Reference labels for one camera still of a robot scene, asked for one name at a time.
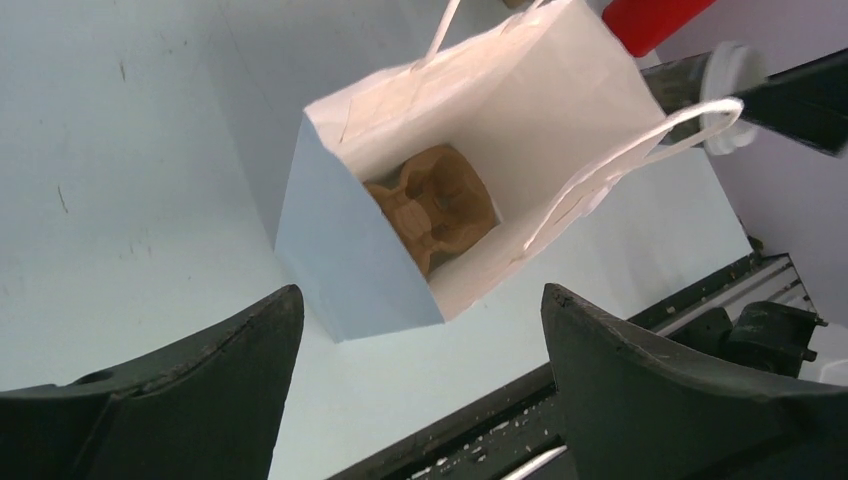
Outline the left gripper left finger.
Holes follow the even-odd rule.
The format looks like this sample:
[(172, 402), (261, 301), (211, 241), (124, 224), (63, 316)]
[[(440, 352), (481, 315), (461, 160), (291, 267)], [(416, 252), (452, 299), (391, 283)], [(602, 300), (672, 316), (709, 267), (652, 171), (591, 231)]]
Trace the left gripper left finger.
[(1, 395), (5, 479), (264, 479), (304, 328), (287, 285), (232, 317), (60, 386)]

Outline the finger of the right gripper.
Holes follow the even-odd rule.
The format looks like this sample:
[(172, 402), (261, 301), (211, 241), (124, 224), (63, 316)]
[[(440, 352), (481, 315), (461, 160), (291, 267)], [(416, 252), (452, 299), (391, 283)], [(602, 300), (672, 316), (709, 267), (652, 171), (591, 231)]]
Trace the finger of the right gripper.
[(770, 75), (735, 94), (741, 118), (830, 157), (847, 152), (847, 50)]

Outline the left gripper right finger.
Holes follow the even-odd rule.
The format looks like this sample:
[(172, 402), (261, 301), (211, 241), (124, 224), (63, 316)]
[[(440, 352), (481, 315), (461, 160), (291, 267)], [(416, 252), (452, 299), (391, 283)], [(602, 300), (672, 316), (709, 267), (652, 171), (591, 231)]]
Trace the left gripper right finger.
[(582, 479), (843, 479), (847, 391), (736, 365), (549, 283), (541, 320)]

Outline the white cup lid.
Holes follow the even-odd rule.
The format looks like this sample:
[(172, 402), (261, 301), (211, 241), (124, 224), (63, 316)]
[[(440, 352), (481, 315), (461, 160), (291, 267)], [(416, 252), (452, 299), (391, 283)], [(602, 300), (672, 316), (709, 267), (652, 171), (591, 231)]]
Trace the white cup lid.
[[(756, 49), (735, 41), (718, 44), (706, 63), (701, 100), (714, 100), (763, 84), (767, 69), (763, 55)], [(742, 119), (723, 132), (707, 139), (704, 148), (712, 156), (729, 155), (754, 142), (760, 129)]]

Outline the brown pulp cup carrier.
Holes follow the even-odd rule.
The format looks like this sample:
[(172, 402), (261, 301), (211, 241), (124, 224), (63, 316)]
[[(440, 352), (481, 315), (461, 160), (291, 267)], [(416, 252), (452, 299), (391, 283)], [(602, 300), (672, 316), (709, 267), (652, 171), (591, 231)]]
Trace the brown pulp cup carrier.
[(409, 158), (392, 188), (373, 182), (364, 187), (425, 277), (469, 250), (497, 224), (484, 182), (450, 145)]

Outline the light blue paper bag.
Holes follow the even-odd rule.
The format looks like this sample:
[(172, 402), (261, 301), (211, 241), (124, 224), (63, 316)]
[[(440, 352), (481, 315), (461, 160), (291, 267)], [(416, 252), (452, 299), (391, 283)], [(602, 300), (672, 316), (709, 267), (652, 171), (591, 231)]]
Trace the light blue paper bag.
[[(450, 2), (427, 53), (308, 105), (275, 250), (337, 342), (454, 319), (647, 164), (717, 135), (741, 100), (665, 113), (582, 1), (536, 1), (454, 47)], [(437, 145), (471, 163), (497, 224), (425, 277), (366, 182), (392, 188)]]

